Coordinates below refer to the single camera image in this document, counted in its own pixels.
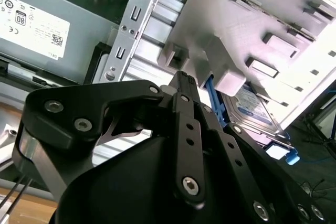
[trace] hard drive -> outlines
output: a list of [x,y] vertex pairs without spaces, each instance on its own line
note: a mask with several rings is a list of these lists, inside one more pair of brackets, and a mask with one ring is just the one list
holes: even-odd
[[265,102],[254,94],[250,86],[243,85],[234,97],[221,95],[231,122],[257,133],[285,138],[280,125],[267,111]]

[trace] blue drive rail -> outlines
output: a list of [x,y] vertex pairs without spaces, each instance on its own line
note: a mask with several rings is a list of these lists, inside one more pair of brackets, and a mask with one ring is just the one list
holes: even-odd
[[[206,83],[205,83],[205,88],[208,91],[209,97],[210,97],[210,102],[211,102],[211,107],[214,110],[214,112],[216,113],[217,119],[219,121],[219,123],[221,124],[222,128],[224,128],[227,124],[227,122],[225,121],[226,118],[228,118],[225,114],[226,108],[225,108],[225,104],[222,102],[221,99],[218,98],[218,94],[217,91],[214,88],[213,85],[213,77],[210,77]],[[298,155],[298,151],[287,144],[283,144],[281,141],[271,141],[265,148],[266,152],[267,150],[273,148],[273,147],[279,147],[282,148],[283,150],[286,150],[287,154],[286,154],[286,162],[288,165],[293,165],[296,162],[298,162],[300,160],[300,157]]]

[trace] bolt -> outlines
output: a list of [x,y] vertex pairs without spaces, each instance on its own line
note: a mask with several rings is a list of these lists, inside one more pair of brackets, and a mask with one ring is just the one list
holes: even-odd
[[58,101],[47,101],[44,104],[44,108],[52,113],[58,113],[64,109],[63,105]]
[[153,86],[150,86],[149,89],[155,94],[157,94],[159,92],[158,89],[153,87]]
[[307,220],[309,220],[309,215],[308,215],[308,213],[306,212],[306,210],[305,210],[301,205],[298,205],[298,209],[299,209],[300,213],[301,213]]
[[206,112],[209,112],[209,113],[212,112],[212,109],[210,107],[208,107],[208,106],[204,106],[204,109],[206,110]]
[[115,79],[115,75],[111,71],[108,71],[108,72],[105,73],[105,78],[108,81],[113,81]]
[[317,218],[319,218],[320,220],[324,220],[323,214],[321,213],[321,211],[316,206],[311,205],[311,210],[317,216]]
[[10,130],[9,133],[10,133],[10,135],[13,135],[13,136],[16,136],[16,134],[17,134],[17,132],[14,131],[14,130]]
[[189,101],[189,98],[188,98],[188,97],[186,97],[185,95],[181,95],[181,99],[182,99],[183,101],[186,101],[186,102],[188,102],[188,101]]
[[233,129],[237,132],[237,133],[241,133],[242,132],[242,130],[238,127],[238,126],[233,126]]
[[198,194],[198,184],[193,178],[185,177],[182,180],[182,184],[184,189],[188,192],[188,194],[193,196]]
[[260,204],[257,201],[254,201],[253,208],[254,208],[254,211],[257,213],[257,215],[263,221],[268,221],[269,220],[268,212],[267,212],[267,210],[265,209],[265,207],[262,204]]
[[92,123],[84,118],[79,118],[75,120],[75,128],[78,131],[87,132],[92,129]]

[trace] barcode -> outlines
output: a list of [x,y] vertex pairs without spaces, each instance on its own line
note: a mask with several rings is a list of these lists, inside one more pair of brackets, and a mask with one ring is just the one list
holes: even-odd
[[54,45],[61,47],[63,43],[63,38],[55,34],[52,35],[52,42]]

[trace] white label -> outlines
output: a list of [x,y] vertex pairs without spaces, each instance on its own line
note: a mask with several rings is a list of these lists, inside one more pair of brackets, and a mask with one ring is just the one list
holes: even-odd
[[63,58],[70,23],[20,0],[0,0],[0,38],[44,56]]
[[237,107],[241,107],[249,112],[250,116],[259,120],[265,119],[268,122],[271,121],[271,118],[268,115],[266,109],[255,94],[242,87],[235,97],[238,100]]

